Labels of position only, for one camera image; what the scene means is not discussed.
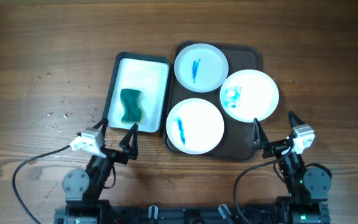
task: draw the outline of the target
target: white bracket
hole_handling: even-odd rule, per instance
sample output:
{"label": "white bracket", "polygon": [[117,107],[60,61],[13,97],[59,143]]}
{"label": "white bracket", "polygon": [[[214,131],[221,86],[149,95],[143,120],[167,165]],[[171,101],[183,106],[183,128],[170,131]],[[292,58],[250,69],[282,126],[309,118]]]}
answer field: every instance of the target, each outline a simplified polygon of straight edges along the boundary
{"label": "white bracket", "polygon": [[[292,129],[291,135],[294,136],[293,140],[293,152],[302,154],[303,150],[309,148],[314,138],[314,130],[308,124],[302,124]],[[289,149],[282,152],[282,155],[286,154]]]}
{"label": "white bracket", "polygon": [[86,128],[81,133],[81,136],[78,136],[70,143],[74,151],[82,149],[90,154],[106,158],[106,155],[100,151],[103,145],[104,136],[100,133],[100,130],[94,128]]}

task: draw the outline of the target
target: white plate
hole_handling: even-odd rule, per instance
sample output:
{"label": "white plate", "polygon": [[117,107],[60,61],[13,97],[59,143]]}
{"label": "white plate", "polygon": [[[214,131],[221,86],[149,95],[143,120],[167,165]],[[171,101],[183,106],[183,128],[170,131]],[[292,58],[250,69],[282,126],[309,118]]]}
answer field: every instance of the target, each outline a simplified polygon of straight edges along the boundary
{"label": "white plate", "polygon": [[121,90],[130,88],[142,92],[140,106],[143,111],[143,119],[141,123],[138,123],[139,131],[149,133],[158,131],[167,87],[168,70],[168,65],[162,62],[132,58],[121,59],[108,113],[108,126],[130,129],[134,124],[121,122],[125,113],[120,99]]}
{"label": "white plate", "polygon": [[183,100],[172,108],[166,128],[169,140],[179,150],[189,154],[202,154],[219,144],[224,132],[224,122],[222,114],[212,103],[192,98]]}
{"label": "white plate", "polygon": [[217,89],[227,78],[229,64],[224,54],[209,44],[193,44],[175,59],[177,80],[185,88],[198,93]]}
{"label": "white plate", "polygon": [[270,116],[278,105],[278,88],[265,73],[256,70],[238,71],[223,83],[220,99],[223,109],[232,118],[252,123]]}

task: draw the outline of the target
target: plate rim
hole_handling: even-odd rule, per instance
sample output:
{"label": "plate rim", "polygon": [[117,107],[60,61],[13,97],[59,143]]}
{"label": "plate rim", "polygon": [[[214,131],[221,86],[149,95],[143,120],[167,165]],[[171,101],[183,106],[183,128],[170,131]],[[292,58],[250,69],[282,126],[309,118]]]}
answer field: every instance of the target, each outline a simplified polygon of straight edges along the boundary
{"label": "plate rim", "polygon": [[[264,119],[268,118],[270,115],[272,115],[272,113],[276,110],[277,106],[278,106],[278,102],[280,101],[280,92],[278,90],[278,86],[277,84],[274,82],[274,80],[272,79],[272,77],[268,76],[266,73],[264,72],[261,72],[261,71],[258,71],[258,70],[254,70],[254,69],[243,69],[243,70],[239,70],[237,72],[234,72],[233,74],[231,74],[225,81],[224,83],[222,84],[222,87],[224,86],[224,84],[230,79],[233,79],[232,77],[235,77],[235,76],[238,76],[239,74],[241,73],[244,73],[244,72],[254,72],[254,73],[258,73],[259,75],[262,75],[263,77],[266,77],[267,80],[273,84],[273,98],[272,98],[272,102],[275,103],[274,107],[273,107],[273,110],[271,110],[271,107],[269,107],[269,110],[267,110],[267,112],[265,113],[264,116],[262,116],[260,119],[258,119],[258,121],[263,121]],[[223,107],[223,110],[233,119],[237,120],[237,121],[240,121],[240,122],[244,122],[244,123],[253,123],[254,122],[254,118],[252,118],[252,120],[249,120],[249,119],[237,119],[235,117],[233,117],[232,113],[229,113],[229,111],[227,110],[226,106],[224,106],[224,103],[222,102],[222,93],[223,93],[223,89],[224,88],[221,88],[220,89],[220,92],[219,92],[219,100],[221,102],[221,106]]]}
{"label": "plate rim", "polygon": [[[221,132],[221,137],[220,137],[219,141],[216,143],[216,145],[215,145],[213,148],[211,148],[211,149],[208,149],[208,150],[205,150],[205,151],[201,151],[201,152],[196,152],[196,153],[194,153],[194,151],[188,152],[188,151],[184,151],[181,147],[177,146],[177,145],[175,144],[175,142],[172,140],[172,135],[170,134],[170,131],[168,131],[168,130],[169,130],[169,129],[168,129],[168,120],[170,120],[170,117],[171,117],[171,114],[172,114],[171,112],[174,111],[175,107],[177,107],[178,105],[179,105],[179,106],[182,106],[182,104],[188,103],[189,101],[199,101],[199,102],[207,103],[207,104],[213,106],[213,108],[216,109],[216,111],[217,111],[217,112],[219,113],[219,115],[220,115],[220,120],[221,120],[222,123],[223,123],[223,129],[222,129],[222,132]],[[182,152],[187,153],[187,154],[199,155],[199,154],[204,154],[204,153],[207,153],[207,152],[213,150],[213,149],[222,141],[225,127],[224,127],[223,115],[222,115],[222,113],[219,111],[219,109],[218,109],[215,105],[213,105],[213,104],[212,104],[211,102],[209,102],[208,100],[204,100],[204,99],[201,99],[201,98],[189,98],[189,99],[185,99],[185,100],[182,100],[181,102],[177,103],[177,104],[171,109],[171,111],[169,112],[169,114],[168,114],[168,116],[167,116],[167,120],[166,120],[166,122],[165,122],[165,129],[166,129],[166,131],[167,131],[167,136],[168,136],[169,140],[171,140],[172,144],[173,144],[177,149],[179,149],[179,150],[181,150]]]}
{"label": "plate rim", "polygon": [[[190,50],[194,50],[194,49],[197,49],[199,47],[204,47],[204,48],[207,48],[209,50],[212,50],[214,53],[216,53],[216,55],[223,61],[223,65],[224,65],[224,71],[223,71],[223,76],[224,78],[223,79],[223,82],[220,83],[216,88],[213,88],[211,90],[206,90],[206,91],[199,91],[199,90],[196,90],[194,88],[191,88],[191,87],[186,87],[182,82],[181,80],[178,78],[178,60],[180,58],[183,58],[183,55],[185,55],[187,52],[189,52]],[[190,90],[190,91],[193,91],[193,92],[196,92],[196,93],[208,93],[208,92],[211,92],[211,91],[214,91],[216,90],[217,88],[219,88],[220,86],[223,85],[223,83],[226,81],[227,77],[229,76],[229,62],[227,61],[227,58],[225,56],[225,54],[217,47],[211,45],[211,44],[202,44],[202,43],[199,43],[199,44],[191,44],[187,47],[185,47],[184,49],[182,49],[179,54],[177,55],[176,59],[175,59],[175,62],[173,64],[173,72],[175,73],[175,78],[178,80],[178,82],[183,86],[185,87],[187,90]]]}

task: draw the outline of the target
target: blue paint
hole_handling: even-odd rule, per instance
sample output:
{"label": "blue paint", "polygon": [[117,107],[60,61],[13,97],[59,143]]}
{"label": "blue paint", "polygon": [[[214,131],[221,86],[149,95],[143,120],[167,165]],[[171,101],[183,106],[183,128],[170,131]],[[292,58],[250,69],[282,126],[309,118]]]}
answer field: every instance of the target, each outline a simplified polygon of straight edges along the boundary
{"label": "blue paint", "polygon": [[186,144],[185,130],[183,129],[183,124],[181,122],[181,119],[177,118],[177,119],[175,119],[175,121],[178,123],[179,132],[180,132],[180,140],[182,141],[183,144]]}
{"label": "blue paint", "polygon": [[241,87],[235,87],[226,90],[224,93],[224,105],[226,107],[236,108],[240,105]]}
{"label": "blue paint", "polygon": [[200,63],[201,59],[198,59],[197,60],[194,60],[193,62],[193,68],[192,68],[192,71],[193,71],[193,83],[196,83],[196,75],[197,75],[197,70],[198,70],[198,64]]}

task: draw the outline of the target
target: wooden table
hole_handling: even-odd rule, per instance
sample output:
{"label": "wooden table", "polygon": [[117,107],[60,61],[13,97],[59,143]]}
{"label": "wooden table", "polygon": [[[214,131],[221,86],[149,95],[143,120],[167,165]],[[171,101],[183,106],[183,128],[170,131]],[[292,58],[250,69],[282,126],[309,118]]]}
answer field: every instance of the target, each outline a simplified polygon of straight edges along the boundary
{"label": "wooden table", "polygon": [[[289,133],[290,109],[312,125],[316,140],[303,157],[333,172],[332,223],[358,223],[358,1],[0,6],[0,223],[31,223],[12,191],[14,169],[101,118],[115,56],[173,61],[183,40],[260,51],[280,89],[278,108],[262,122],[267,136]],[[109,130],[108,146],[117,147],[122,135]],[[68,149],[19,172],[19,193],[42,223],[65,205],[63,176],[89,158]],[[175,156],[160,136],[141,135],[138,160],[116,166],[117,184],[101,198],[113,205],[232,205],[236,177],[261,162],[260,155],[248,163]],[[271,166],[249,173],[239,188],[241,203],[288,195]]]}

